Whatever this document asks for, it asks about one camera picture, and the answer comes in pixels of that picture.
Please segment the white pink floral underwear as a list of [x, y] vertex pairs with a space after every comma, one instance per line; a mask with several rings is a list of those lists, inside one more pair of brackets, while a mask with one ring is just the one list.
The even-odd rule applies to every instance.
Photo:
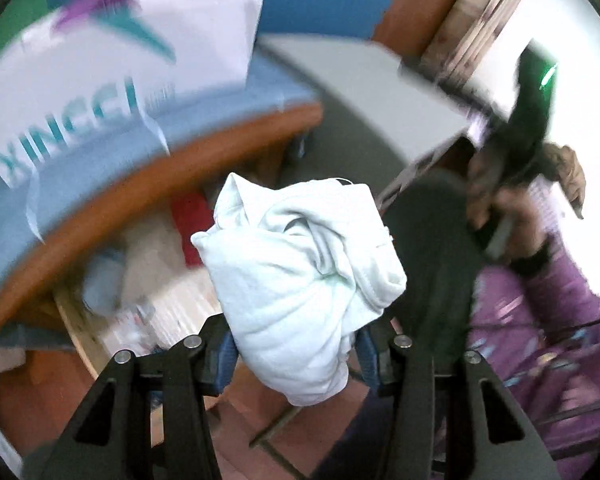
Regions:
[[156, 309], [147, 297], [123, 306], [107, 321], [99, 339], [110, 356], [130, 350], [136, 356], [148, 356], [159, 348], [156, 332], [151, 325]]

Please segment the purple patterned sleeve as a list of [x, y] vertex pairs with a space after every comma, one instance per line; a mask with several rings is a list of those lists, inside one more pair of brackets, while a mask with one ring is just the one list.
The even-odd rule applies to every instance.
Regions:
[[469, 334], [554, 454], [580, 479], [600, 452], [600, 297], [555, 232], [532, 258], [484, 268]]

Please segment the blue checked cloth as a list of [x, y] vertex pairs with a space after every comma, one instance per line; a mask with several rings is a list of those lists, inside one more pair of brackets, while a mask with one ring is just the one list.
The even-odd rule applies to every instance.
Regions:
[[32, 185], [0, 178], [0, 288], [16, 265], [79, 207], [133, 171], [219, 128], [316, 100], [316, 92], [263, 54], [252, 59], [245, 88], [185, 99], [152, 118], [97, 133], [44, 165]]

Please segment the wooden nightstand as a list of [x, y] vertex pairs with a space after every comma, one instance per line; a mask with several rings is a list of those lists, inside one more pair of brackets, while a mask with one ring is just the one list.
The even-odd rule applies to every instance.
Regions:
[[0, 330], [36, 296], [62, 278], [95, 247], [127, 223], [235, 162], [263, 157], [275, 171], [286, 145], [323, 119], [309, 102], [232, 125], [160, 157], [89, 200], [16, 267], [0, 290]]

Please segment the white XINCCI shoe box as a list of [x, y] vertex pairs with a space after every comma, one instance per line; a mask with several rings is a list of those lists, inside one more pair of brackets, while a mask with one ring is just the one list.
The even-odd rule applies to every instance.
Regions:
[[138, 0], [54, 32], [60, 10], [0, 53], [0, 177], [20, 185], [96, 131], [247, 79], [263, 0]]

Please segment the red underwear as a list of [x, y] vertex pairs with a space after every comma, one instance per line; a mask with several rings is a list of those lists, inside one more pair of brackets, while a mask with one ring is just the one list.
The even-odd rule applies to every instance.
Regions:
[[213, 226], [212, 210], [206, 196], [200, 191], [188, 192], [174, 198], [170, 208], [174, 226], [180, 233], [185, 265], [188, 268], [201, 266], [202, 260], [190, 237]]

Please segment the light blue sock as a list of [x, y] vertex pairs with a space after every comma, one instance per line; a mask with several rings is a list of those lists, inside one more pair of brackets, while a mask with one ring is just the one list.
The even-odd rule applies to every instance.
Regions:
[[125, 272], [125, 253], [121, 248], [107, 247], [86, 264], [81, 298], [84, 307], [94, 315], [114, 315], [120, 306]]

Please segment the purple bra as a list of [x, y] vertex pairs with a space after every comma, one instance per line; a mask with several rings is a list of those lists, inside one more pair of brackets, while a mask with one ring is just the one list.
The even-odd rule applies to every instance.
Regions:
[[114, 12], [121, 9], [140, 8], [138, 0], [72, 0], [63, 6], [59, 18], [54, 21], [53, 31], [63, 30], [71, 23], [83, 21], [102, 12]]

